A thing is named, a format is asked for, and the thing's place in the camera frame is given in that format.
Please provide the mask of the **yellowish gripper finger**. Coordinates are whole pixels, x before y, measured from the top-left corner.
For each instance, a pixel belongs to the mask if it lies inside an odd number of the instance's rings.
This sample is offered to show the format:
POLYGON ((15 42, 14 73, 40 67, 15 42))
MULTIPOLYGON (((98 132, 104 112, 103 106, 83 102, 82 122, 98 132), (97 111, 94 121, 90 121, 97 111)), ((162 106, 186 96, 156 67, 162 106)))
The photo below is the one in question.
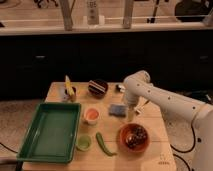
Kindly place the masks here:
POLYGON ((127 120, 128 120, 128 122, 133 121, 134 114, 135 114, 134 107, 129 106, 128 109, 127 109, 127 120))

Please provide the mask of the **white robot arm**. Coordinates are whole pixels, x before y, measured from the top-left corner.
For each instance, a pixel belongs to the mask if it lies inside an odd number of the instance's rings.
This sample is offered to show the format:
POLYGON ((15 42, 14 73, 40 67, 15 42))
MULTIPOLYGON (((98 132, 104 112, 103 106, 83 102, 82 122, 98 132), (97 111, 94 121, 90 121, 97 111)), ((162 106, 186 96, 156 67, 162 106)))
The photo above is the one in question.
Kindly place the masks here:
POLYGON ((138 71, 127 76, 124 103, 129 108, 138 105, 139 98, 144 97, 161 108, 181 115, 192 126, 199 130, 201 142, 196 148, 193 171, 213 171, 213 105, 187 96, 167 91, 151 84, 150 75, 138 71))

